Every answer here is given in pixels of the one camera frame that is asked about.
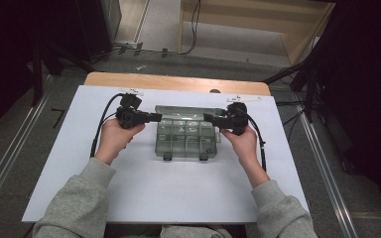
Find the black handheld controller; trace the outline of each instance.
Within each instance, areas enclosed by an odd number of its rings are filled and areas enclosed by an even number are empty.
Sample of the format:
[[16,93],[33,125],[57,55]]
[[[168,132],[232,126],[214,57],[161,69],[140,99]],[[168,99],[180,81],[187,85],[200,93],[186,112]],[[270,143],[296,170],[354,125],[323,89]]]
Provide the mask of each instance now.
[[212,123],[212,126],[219,129],[231,129],[234,135],[240,136],[244,128],[248,125],[246,105],[242,102],[233,102],[223,110],[221,116],[213,116],[203,113],[203,120]]
[[138,110],[142,100],[135,94],[125,94],[120,100],[120,106],[116,110],[116,118],[120,121],[123,129],[132,128],[138,124],[160,122],[162,114],[148,113]]

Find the wrist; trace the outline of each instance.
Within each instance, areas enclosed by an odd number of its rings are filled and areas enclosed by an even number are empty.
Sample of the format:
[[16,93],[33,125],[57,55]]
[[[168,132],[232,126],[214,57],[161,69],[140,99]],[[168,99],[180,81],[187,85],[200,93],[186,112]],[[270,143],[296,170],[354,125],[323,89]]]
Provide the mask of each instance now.
[[243,168],[250,168],[253,166],[260,165],[256,155],[239,158],[239,163]]
[[94,158],[110,166],[116,157],[99,149]]

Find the gray sweatshirt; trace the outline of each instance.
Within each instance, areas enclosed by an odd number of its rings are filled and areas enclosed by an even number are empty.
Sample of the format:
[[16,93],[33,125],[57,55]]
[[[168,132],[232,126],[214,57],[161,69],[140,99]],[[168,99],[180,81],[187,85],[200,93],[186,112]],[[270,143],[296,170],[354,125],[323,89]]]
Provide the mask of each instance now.
[[[91,158],[49,204],[33,237],[103,237],[108,210],[107,187],[115,170]],[[317,237],[312,219],[293,196],[285,196],[270,180],[252,190],[258,206],[261,237]],[[220,228],[163,226],[161,237],[231,237]]]

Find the clear plastic box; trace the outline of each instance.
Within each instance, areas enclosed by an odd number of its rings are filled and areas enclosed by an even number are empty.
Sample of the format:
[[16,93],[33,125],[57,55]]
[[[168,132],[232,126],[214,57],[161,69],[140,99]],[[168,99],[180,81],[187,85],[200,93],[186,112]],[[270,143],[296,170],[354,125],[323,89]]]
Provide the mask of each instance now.
[[163,114],[157,127],[158,157],[165,161],[173,158],[207,161],[215,157],[218,137],[212,124],[203,121],[203,113],[219,116],[221,109],[158,105],[156,112]]

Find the white board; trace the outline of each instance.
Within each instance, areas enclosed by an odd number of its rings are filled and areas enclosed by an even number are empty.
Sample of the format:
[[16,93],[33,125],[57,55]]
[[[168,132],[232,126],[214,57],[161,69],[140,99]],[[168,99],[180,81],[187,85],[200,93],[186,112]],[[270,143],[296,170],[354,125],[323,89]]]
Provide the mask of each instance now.
[[[140,89],[145,95],[140,110],[154,112],[156,105],[225,108],[236,95]],[[89,159],[101,114],[118,88],[80,86],[64,119],[43,172],[23,217],[36,222],[52,198]],[[247,102],[263,140],[268,174],[285,194],[299,199],[308,210],[299,176],[287,143],[274,98]],[[115,100],[109,113],[119,105]],[[164,162],[155,153],[157,123],[134,137],[112,167],[108,222],[114,223],[248,223],[256,222],[257,208],[251,186],[231,144],[221,135],[217,155],[208,162]]]

